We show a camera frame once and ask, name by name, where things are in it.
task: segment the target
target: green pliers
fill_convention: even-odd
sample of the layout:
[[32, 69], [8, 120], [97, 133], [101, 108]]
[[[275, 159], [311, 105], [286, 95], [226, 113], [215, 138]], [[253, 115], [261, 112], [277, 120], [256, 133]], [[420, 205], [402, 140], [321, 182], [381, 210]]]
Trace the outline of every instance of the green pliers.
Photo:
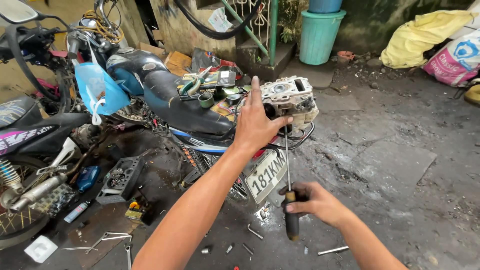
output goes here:
[[187, 92], [188, 96], [191, 97], [195, 94], [202, 83], [205, 82], [205, 75], [208, 74], [212, 66], [207, 67], [202, 73], [198, 74], [196, 78], [186, 83], [182, 88], [180, 88], [179, 94], [183, 95]]

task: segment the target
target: screwdriver handle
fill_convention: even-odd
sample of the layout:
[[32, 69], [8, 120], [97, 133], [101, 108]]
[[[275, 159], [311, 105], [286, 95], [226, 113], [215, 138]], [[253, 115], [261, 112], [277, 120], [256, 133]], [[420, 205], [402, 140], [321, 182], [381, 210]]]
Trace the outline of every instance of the screwdriver handle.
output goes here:
[[[295, 192], [289, 190], [285, 193], [286, 204], [295, 202]], [[291, 241], [297, 241], [299, 238], [299, 217], [297, 213], [285, 212], [285, 227], [287, 228], [287, 236]]]

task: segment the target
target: license plate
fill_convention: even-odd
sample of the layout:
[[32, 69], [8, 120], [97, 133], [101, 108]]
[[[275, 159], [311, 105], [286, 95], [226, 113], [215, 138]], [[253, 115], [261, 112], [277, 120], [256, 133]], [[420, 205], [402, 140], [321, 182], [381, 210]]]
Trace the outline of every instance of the license plate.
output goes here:
[[280, 157], [271, 151], [246, 179], [248, 189], [257, 203], [260, 203], [282, 179], [287, 166], [285, 152], [280, 150]]

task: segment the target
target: exhaust pipe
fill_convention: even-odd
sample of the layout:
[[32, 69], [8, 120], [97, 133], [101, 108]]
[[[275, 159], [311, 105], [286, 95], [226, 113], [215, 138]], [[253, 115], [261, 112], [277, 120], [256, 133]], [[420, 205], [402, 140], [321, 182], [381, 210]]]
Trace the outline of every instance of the exhaust pipe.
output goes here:
[[26, 209], [29, 205], [37, 202], [39, 199], [43, 198], [50, 191], [57, 188], [59, 185], [64, 183], [67, 180], [67, 176], [63, 173], [59, 175], [50, 177], [38, 186], [30, 189], [28, 192], [20, 196], [14, 205], [12, 205], [9, 210], [11, 213], [19, 213], [22, 210]]

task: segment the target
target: paper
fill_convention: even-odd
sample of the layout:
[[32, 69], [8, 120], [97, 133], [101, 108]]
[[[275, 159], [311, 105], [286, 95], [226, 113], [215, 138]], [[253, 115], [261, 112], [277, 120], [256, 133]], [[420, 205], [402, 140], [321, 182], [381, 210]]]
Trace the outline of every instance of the paper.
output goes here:
[[227, 21], [227, 16], [225, 16], [225, 7], [216, 9], [210, 18], [208, 18], [208, 22], [213, 26], [215, 31], [224, 33], [232, 24]]

